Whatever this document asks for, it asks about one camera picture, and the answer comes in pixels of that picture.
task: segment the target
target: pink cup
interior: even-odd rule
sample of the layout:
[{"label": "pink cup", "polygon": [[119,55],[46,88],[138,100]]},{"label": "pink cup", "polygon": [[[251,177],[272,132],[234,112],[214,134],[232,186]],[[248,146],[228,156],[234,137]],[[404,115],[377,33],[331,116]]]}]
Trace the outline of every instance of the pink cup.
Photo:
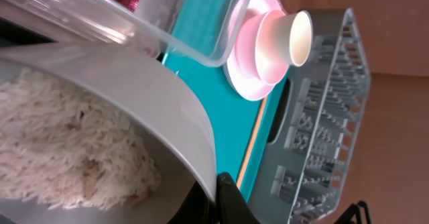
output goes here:
[{"label": "pink cup", "polygon": [[285,15],[281,10],[272,10],[252,17],[241,27],[235,45],[240,70],[268,85],[279,83],[289,68],[288,63],[274,60],[264,52],[273,44],[272,22]]}]

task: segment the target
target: pink plate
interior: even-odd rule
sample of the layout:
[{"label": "pink plate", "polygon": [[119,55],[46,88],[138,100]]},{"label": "pink plate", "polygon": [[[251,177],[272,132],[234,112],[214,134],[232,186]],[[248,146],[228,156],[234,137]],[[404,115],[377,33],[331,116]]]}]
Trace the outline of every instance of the pink plate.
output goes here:
[{"label": "pink plate", "polygon": [[[237,19],[239,8],[241,7],[243,0],[240,0],[235,6],[235,9],[231,15],[229,25],[234,25]],[[283,10],[280,0],[250,0],[249,6],[246,11],[244,22],[248,19],[266,13],[270,10]],[[235,58],[235,46],[231,55],[229,56],[227,63],[223,66],[225,75],[231,86],[244,98],[249,101],[258,101],[266,97],[275,87],[275,85],[265,84],[262,80],[249,76],[239,70],[237,60]]]}]

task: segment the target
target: gray plastic crate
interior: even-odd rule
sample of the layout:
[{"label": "gray plastic crate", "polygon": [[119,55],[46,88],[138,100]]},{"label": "gray plastic crate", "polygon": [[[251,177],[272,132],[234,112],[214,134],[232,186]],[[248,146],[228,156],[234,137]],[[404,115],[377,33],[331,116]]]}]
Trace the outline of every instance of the gray plastic crate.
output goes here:
[{"label": "gray plastic crate", "polygon": [[249,200],[262,223],[311,223],[336,209],[371,84],[352,9],[309,12],[312,52],[290,69]]}]

